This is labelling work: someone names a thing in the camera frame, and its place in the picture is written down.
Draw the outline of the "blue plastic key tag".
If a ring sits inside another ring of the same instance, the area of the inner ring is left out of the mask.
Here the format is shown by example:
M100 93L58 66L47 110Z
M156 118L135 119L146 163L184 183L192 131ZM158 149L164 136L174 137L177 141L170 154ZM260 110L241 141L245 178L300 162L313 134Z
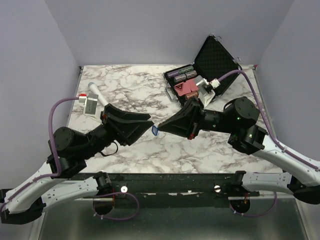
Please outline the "blue plastic key tag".
M151 128L151 132L154 136L157 136L159 134L159 129L157 126L153 125Z

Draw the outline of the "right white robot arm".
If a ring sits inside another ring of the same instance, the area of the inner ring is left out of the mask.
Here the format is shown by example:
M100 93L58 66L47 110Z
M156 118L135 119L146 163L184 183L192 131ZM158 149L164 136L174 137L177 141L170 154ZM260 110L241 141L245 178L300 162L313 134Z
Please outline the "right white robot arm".
M238 171L239 177L230 183L230 191L241 196L245 192L270 191L286 193L296 199L320 203L320 163L279 142L258 126L260 111L247 97L232 100L222 112L204 109L195 99L189 99L175 115L160 123L160 132L189 140L199 131L229 134L228 144L242 154L264 159L283 170L282 173Z

